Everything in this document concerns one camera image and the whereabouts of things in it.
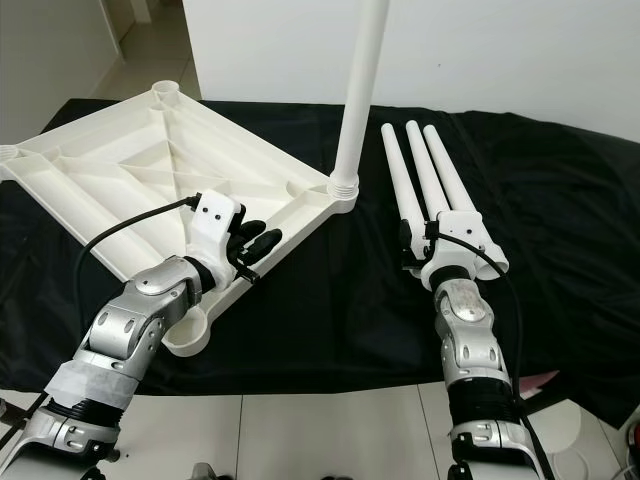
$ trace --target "white pole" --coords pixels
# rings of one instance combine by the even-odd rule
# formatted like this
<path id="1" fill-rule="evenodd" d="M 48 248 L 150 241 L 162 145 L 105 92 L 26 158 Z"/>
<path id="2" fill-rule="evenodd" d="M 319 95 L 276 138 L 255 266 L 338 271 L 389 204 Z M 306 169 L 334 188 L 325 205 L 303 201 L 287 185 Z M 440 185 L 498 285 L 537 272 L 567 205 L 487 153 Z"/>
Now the white pole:
<path id="1" fill-rule="evenodd" d="M 429 150 L 431 150 L 433 161 L 438 168 L 440 180 L 442 181 L 442 185 L 444 186 L 452 209 L 475 210 L 476 207 L 473 205 L 471 197 L 469 197 L 467 189 L 464 187 L 464 183 L 460 180 L 458 171 L 456 170 L 456 167 L 453 166 L 451 157 L 449 157 L 447 149 L 444 148 L 442 140 L 440 140 L 440 136 L 438 135 L 435 127 L 433 125 L 427 125 L 424 128 L 424 136 L 427 139 Z M 481 247 L 484 249 L 484 253 L 486 253 L 503 271 L 506 272 L 509 269 L 509 261 L 507 260 L 507 257 L 505 257 L 500 246 L 493 243 L 493 240 L 491 240 L 491 236 L 484 225 L 482 225 L 480 237 L 482 238 Z M 498 278 L 498 273 L 493 269 L 493 267 L 480 257 L 476 257 L 475 264 L 477 271 L 476 276 L 480 280 L 494 280 Z"/>
<path id="2" fill-rule="evenodd" d="M 433 125 L 424 127 L 424 137 L 427 139 L 431 157 L 440 174 L 440 181 L 447 194 L 451 208 L 453 210 L 475 210 L 476 207 L 474 207 L 467 189 L 464 188 L 456 167 L 453 166 L 451 157 L 449 157 L 447 149 L 444 148 L 442 140 L 440 140 L 440 136 Z"/>
<path id="3" fill-rule="evenodd" d="M 418 171 L 422 195 L 427 204 L 429 220 L 433 221 L 437 219 L 438 213 L 449 210 L 449 203 L 447 203 L 447 197 L 445 197 L 440 180 L 438 180 L 438 174 L 433 168 L 427 146 L 420 133 L 420 127 L 415 120 L 407 122 L 407 135 L 409 136 L 413 161 Z"/>
<path id="4" fill-rule="evenodd" d="M 418 197 L 416 197 L 416 192 L 413 190 L 409 172 L 404 163 L 393 127 L 391 124 L 385 123 L 381 131 L 384 149 L 387 152 L 393 190 L 398 201 L 398 210 L 400 210 L 400 218 L 409 222 L 409 227 L 411 228 L 411 250 L 416 258 L 422 259 L 424 258 L 424 240 L 422 238 L 424 235 L 424 217 L 420 210 Z"/>
<path id="5" fill-rule="evenodd" d="M 358 196 L 358 164 L 388 10 L 389 0 L 362 0 L 338 153 L 329 184 L 329 193 L 344 201 L 355 203 Z"/>

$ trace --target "white tape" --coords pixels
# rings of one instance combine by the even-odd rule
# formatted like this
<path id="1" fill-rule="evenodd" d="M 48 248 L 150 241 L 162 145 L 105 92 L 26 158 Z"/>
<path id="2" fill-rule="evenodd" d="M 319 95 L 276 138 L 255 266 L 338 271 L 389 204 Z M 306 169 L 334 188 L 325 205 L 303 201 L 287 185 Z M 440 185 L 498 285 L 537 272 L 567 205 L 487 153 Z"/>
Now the white tape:
<path id="1" fill-rule="evenodd" d="M 135 378 L 80 360 L 60 365 L 44 389 L 56 403 L 71 408 L 84 399 L 126 410 L 138 387 Z"/>

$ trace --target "white plastic tray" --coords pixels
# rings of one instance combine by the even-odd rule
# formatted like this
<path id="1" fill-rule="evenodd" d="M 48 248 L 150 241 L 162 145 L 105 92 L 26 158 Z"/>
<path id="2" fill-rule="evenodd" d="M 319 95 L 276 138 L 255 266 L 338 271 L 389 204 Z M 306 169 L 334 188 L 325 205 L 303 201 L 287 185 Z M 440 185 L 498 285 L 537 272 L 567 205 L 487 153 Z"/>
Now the white plastic tray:
<path id="1" fill-rule="evenodd" d="M 279 228 L 283 240 L 255 266 L 264 275 L 327 217 L 344 209 L 329 177 L 161 81 L 150 91 L 18 145 L 0 147 L 0 180 L 16 180 L 86 244 L 134 215 L 210 188 L 247 208 L 245 220 Z M 187 208 L 140 222 L 94 255 L 121 280 L 184 255 Z M 199 352 L 213 320 L 249 288 L 238 279 L 207 294 L 163 340 L 176 355 Z"/>

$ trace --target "tiled floor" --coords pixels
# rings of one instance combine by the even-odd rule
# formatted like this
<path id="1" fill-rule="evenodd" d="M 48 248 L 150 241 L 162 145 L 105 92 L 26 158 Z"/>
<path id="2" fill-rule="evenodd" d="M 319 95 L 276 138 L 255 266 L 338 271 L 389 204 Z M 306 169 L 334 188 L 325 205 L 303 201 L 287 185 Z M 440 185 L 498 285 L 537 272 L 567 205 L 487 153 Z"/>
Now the tiled floor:
<path id="1" fill-rule="evenodd" d="M 158 80 L 173 80 L 184 94 L 201 98 L 182 9 L 164 7 L 151 24 L 135 24 L 120 48 L 125 63 L 97 97 L 125 100 L 149 90 Z"/>
<path id="2" fill-rule="evenodd" d="M 170 79 L 200 98 L 179 9 L 134 26 L 121 46 L 126 63 L 100 97 L 126 99 Z M 35 398 L 0 395 L 22 406 Z M 578 440 L 551 456 L 557 478 L 609 480 L 626 461 L 623 435 L 585 411 L 581 416 Z M 452 463 L 450 428 L 442 383 L 341 395 L 140 396 L 122 421 L 122 458 L 101 468 L 113 479 L 177 480 L 190 474 L 193 463 L 208 462 L 218 474 L 240 480 L 320 480 L 328 474 L 444 480 Z"/>

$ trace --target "black fabric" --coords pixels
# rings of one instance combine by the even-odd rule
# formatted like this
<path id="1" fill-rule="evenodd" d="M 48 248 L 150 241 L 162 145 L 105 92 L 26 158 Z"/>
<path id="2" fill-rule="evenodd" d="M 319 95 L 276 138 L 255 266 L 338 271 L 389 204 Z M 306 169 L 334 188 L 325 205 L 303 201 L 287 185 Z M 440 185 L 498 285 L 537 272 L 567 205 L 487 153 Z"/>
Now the black fabric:
<path id="1" fill-rule="evenodd" d="M 113 102 L 70 100 L 47 128 Z M 342 109 L 203 102 L 329 174 Z M 431 295 L 400 269 L 380 126 L 438 129 L 510 260 L 524 310 L 523 375 L 559 369 L 573 400 L 614 426 L 640 402 L 640 145 L 511 114 L 374 107 L 353 212 L 335 215 L 229 308 L 192 358 L 161 350 L 139 392 L 339 392 L 442 379 Z M 399 135 L 411 158 L 404 133 Z M 416 182 L 415 168 L 408 163 Z M 43 388 L 82 338 L 79 244 L 15 182 L 0 184 L 0 387 Z M 85 309 L 119 286 L 91 257 Z M 481 284 L 509 364 L 513 303 Z"/>

